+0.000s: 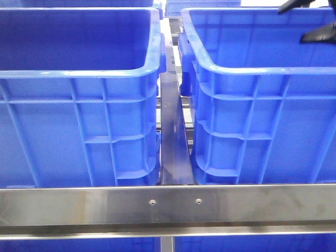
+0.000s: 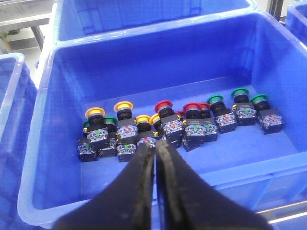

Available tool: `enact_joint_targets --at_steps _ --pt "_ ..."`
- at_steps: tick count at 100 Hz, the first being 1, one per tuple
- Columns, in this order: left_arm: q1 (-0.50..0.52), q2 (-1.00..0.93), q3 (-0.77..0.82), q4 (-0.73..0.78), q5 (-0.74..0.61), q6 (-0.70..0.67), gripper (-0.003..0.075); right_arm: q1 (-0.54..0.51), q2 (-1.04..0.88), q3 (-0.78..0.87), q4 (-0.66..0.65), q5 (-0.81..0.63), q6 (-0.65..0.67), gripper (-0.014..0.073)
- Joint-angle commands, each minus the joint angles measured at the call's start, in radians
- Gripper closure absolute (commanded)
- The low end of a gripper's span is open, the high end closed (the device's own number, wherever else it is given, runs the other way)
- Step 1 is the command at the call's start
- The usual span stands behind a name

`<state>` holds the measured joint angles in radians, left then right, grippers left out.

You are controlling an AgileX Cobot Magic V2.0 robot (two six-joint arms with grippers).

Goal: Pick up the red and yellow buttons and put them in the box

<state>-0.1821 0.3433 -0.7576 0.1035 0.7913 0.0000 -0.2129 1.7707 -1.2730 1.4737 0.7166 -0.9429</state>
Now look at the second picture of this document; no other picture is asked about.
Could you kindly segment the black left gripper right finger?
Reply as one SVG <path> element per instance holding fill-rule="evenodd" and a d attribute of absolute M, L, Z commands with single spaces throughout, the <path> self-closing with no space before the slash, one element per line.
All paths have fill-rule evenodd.
<path fill-rule="evenodd" d="M 156 182 L 162 230 L 271 230 L 259 214 L 225 197 L 165 141 L 156 143 Z"/>

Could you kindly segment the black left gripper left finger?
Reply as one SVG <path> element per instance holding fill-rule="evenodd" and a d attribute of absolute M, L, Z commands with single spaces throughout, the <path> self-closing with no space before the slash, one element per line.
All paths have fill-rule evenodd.
<path fill-rule="evenodd" d="M 60 217 L 54 230 L 149 230 L 154 153 L 141 144 L 115 180 L 92 200 Z"/>

